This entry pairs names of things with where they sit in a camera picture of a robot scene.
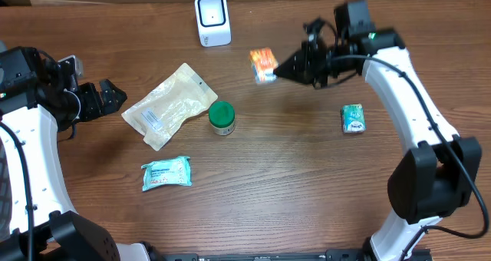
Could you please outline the light blue wipes pack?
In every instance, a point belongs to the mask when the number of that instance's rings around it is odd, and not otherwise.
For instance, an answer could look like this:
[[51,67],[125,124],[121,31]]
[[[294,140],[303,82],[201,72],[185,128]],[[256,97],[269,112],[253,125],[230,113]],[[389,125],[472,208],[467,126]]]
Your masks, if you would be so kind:
[[178,185],[190,187],[191,166],[190,157],[178,156],[169,160],[153,161],[141,166],[144,170],[142,191],[164,185]]

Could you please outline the teal tissue pack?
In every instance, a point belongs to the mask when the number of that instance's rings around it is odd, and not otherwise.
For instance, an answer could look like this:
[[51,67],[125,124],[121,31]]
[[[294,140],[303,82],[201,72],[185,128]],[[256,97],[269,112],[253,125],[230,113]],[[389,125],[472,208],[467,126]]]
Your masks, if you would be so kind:
[[349,104],[341,108],[341,125],[345,134],[362,133],[366,130],[364,109],[361,104]]

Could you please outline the green lid jar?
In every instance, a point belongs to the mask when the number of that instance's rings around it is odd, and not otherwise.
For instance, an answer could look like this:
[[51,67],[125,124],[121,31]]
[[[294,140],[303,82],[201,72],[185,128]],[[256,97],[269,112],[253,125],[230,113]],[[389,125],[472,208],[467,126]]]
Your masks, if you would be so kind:
[[216,134],[226,136],[235,130],[236,113],[226,101],[217,101],[209,108],[209,122]]

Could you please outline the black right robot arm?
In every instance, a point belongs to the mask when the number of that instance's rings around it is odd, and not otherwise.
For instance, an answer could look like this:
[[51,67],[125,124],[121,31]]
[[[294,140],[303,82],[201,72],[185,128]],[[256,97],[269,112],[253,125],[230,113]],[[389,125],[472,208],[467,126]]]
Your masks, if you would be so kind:
[[334,9],[334,44],[326,45],[326,21],[305,24],[307,39],[275,75],[328,88],[359,74],[392,119],[403,157],[387,182],[391,210],[382,227],[359,249],[329,249],[328,260],[429,260],[417,243],[441,220],[479,197],[475,179],[482,157],[477,139],[463,138],[439,112],[420,82],[409,51],[393,28],[379,29],[365,0]]

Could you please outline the beige pouch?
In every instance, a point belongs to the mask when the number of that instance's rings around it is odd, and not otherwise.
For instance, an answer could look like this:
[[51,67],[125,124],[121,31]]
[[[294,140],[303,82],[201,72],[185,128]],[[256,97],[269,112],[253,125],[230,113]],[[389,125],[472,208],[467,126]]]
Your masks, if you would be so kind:
[[155,151],[164,147],[182,124],[208,110],[218,95],[186,63],[146,97],[122,113],[122,118]]

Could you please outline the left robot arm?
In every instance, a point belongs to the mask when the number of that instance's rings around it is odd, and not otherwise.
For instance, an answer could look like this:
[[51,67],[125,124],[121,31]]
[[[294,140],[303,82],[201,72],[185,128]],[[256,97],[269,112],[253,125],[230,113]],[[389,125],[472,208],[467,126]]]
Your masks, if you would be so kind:
[[162,260],[149,243],[116,243],[77,213],[65,186],[58,133],[120,110],[124,91],[104,79],[79,84],[81,61],[33,47],[1,46],[1,147],[8,178],[3,260]]

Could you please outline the orange tissue pack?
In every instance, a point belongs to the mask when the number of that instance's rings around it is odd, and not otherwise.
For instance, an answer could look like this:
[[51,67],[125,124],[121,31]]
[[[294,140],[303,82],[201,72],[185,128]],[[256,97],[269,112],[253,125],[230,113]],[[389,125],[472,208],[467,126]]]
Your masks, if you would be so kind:
[[278,67],[278,62],[270,48],[251,50],[249,59],[257,84],[268,84],[276,80],[274,70]]

